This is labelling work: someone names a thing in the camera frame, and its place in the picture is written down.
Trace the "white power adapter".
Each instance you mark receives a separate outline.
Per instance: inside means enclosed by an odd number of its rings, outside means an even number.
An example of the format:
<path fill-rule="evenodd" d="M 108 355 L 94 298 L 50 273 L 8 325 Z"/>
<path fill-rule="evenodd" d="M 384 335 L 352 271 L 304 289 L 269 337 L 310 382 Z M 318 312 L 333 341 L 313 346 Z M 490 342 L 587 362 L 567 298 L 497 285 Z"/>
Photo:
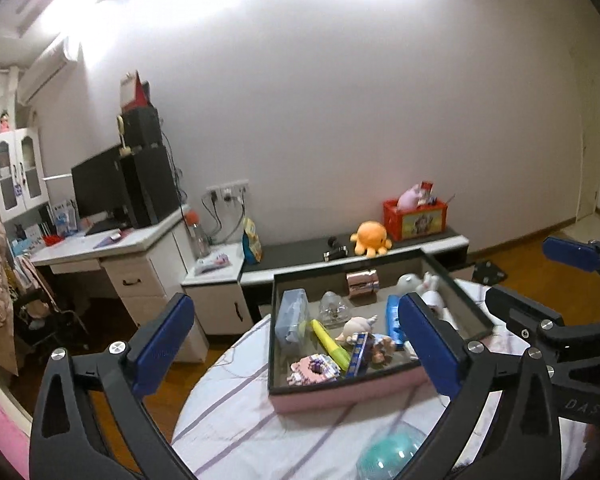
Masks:
<path fill-rule="evenodd" d="M 453 318 L 453 315 L 448 308 L 439 309 L 438 318 L 440 321 L 449 323 L 453 327 L 453 330 L 458 330 L 457 322 L 455 322 L 455 318 Z"/>

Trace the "white bunny figurine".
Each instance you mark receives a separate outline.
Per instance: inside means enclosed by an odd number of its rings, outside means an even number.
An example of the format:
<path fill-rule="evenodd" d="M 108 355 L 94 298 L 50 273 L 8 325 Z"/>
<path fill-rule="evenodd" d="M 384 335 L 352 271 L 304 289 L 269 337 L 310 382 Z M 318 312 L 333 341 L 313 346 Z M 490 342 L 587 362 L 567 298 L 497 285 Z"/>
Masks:
<path fill-rule="evenodd" d="M 426 272 L 422 282 L 416 288 L 420 299 L 435 311 L 442 311 L 445 308 L 445 302 L 439 292 L 439 283 L 439 275 Z"/>

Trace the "blue highlighter marker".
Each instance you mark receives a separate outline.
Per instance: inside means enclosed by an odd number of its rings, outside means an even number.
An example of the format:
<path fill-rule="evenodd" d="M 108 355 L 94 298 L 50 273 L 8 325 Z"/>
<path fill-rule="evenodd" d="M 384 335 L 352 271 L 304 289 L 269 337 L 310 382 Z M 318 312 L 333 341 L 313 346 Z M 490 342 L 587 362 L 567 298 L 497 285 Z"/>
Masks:
<path fill-rule="evenodd" d="M 387 335 L 392 339 L 398 350 L 404 349 L 407 342 L 404 331 L 401 328 L 399 320 L 400 297 L 389 295 L 386 303 L 386 325 Z"/>

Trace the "clear plastic swab box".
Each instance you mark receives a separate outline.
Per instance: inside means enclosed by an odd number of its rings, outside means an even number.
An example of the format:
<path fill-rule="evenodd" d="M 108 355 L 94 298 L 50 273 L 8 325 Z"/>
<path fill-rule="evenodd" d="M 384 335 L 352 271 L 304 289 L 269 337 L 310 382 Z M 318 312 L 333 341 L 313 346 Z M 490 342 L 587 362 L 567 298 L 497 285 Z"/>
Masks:
<path fill-rule="evenodd" d="M 280 350 L 298 356 L 306 340 L 309 323 L 309 301 L 303 288 L 283 292 L 276 316 L 274 333 Z"/>

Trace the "teal capsule ball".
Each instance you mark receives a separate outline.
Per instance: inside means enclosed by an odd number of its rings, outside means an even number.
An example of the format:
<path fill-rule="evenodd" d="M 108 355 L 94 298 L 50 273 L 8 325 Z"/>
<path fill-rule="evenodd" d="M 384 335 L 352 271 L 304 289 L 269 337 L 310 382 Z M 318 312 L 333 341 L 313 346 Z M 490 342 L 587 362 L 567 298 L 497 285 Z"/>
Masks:
<path fill-rule="evenodd" d="M 378 430 L 356 462 L 356 478 L 395 479 L 425 440 L 426 434 L 402 420 Z"/>

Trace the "pink building block donut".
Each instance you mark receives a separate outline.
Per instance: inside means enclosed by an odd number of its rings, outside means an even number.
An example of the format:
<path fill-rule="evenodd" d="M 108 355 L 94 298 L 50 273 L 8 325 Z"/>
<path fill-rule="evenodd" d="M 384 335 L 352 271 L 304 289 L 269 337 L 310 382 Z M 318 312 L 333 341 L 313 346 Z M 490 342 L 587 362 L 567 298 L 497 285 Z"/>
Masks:
<path fill-rule="evenodd" d="M 314 353 L 290 364 L 287 385 L 310 386 L 333 382 L 339 377 L 340 368 L 330 356 Z"/>

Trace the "rose gold cylinder jar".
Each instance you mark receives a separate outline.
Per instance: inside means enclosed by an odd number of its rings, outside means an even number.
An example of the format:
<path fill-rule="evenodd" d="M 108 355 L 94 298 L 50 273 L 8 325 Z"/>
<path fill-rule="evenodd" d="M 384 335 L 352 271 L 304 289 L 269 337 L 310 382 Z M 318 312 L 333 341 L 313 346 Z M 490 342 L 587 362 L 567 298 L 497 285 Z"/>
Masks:
<path fill-rule="evenodd" d="M 346 275 L 346 280 L 351 297 L 374 294 L 379 290 L 379 278 L 375 269 L 350 272 Z"/>

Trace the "blue gold lighter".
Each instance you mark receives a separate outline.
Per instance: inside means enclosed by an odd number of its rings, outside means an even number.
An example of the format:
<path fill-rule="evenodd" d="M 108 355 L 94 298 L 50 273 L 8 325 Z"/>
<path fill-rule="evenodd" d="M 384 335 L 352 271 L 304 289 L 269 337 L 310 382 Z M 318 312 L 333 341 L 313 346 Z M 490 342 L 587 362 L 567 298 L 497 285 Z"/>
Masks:
<path fill-rule="evenodd" d="M 370 364 L 370 355 L 372 354 L 373 339 L 369 333 L 358 333 L 352 342 L 352 353 L 350 366 L 346 371 L 346 377 L 358 377 L 366 373 L 368 364 Z"/>

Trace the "pink pig doll figurine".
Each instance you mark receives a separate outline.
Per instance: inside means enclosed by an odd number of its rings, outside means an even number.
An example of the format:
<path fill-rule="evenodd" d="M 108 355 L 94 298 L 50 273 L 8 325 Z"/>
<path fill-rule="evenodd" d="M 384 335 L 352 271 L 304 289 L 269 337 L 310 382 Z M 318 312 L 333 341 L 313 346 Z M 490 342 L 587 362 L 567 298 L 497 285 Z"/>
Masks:
<path fill-rule="evenodd" d="M 384 364 L 396 352 L 396 343 L 391 337 L 374 332 L 377 320 L 377 315 L 370 318 L 364 318 L 364 316 L 350 318 L 344 323 L 336 341 L 353 347 L 358 342 L 358 338 L 365 337 L 366 352 L 370 362 L 376 365 Z"/>

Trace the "yellow highlighter marker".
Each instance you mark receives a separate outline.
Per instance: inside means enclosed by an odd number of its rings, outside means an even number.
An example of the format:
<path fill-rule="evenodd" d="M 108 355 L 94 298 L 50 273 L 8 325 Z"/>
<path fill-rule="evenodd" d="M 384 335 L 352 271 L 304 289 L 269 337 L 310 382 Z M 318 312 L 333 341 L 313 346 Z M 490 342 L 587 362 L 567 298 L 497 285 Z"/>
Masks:
<path fill-rule="evenodd" d="M 315 318 L 311 321 L 311 327 L 314 334 L 327 354 L 338 365 L 340 370 L 346 372 L 350 366 L 350 356 L 346 349 L 343 349 L 336 340 L 329 335 L 326 328 L 319 320 Z"/>

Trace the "snack bag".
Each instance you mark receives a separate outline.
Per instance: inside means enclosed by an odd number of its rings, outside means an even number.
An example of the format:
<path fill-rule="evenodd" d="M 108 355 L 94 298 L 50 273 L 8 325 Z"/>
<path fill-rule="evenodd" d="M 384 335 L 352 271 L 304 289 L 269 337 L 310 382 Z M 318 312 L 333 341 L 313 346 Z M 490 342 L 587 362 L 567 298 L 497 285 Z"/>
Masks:
<path fill-rule="evenodd" d="M 247 264 L 258 264 L 262 259 L 262 245 L 256 224 L 250 218 L 242 222 L 242 251 Z"/>

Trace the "pink plush toy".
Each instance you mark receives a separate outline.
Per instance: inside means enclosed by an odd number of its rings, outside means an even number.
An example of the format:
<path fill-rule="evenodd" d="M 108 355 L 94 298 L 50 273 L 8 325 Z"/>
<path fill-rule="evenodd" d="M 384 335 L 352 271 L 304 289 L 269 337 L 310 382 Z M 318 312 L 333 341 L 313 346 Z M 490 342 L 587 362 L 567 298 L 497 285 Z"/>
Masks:
<path fill-rule="evenodd" d="M 397 211 L 412 211 L 426 204 L 427 191 L 420 185 L 414 184 L 408 188 L 396 202 Z"/>

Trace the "black small clip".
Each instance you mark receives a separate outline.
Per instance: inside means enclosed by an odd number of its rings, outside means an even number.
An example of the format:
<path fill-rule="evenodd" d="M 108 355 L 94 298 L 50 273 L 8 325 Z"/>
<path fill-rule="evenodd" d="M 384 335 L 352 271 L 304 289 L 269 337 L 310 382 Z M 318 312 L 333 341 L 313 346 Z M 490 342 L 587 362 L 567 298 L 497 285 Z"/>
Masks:
<path fill-rule="evenodd" d="M 336 236 L 329 237 L 327 240 L 327 246 L 328 249 L 323 254 L 323 259 L 325 262 L 346 258 L 347 255 L 349 255 L 347 246 L 342 244 Z"/>

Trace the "red desk calendar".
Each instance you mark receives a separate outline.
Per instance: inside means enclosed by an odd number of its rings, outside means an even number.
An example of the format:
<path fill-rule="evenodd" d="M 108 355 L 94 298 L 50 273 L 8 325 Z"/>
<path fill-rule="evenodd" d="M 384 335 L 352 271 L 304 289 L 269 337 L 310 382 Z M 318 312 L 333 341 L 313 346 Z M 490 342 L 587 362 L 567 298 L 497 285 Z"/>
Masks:
<path fill-rule="evenodd" d="M 137 70 L 127 73 L 120 80 L 120 108 L 123 113 L 137 107 L 150 105 L 150 85 L 140 80 Z"/>

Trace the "white air conditioner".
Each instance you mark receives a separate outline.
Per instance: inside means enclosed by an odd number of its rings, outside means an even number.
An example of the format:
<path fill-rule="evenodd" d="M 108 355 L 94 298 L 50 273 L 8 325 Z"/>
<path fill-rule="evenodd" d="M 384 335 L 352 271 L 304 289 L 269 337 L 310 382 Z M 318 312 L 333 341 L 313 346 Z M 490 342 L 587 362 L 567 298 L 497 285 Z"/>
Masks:
<path fill-rule="evenodd" d="M 29 105 L 46 84 L 64 68 L 79 62 L 81 44 L 76 38 L 57 37 L 27 68 L 18 82 L 17 100 Z"/>

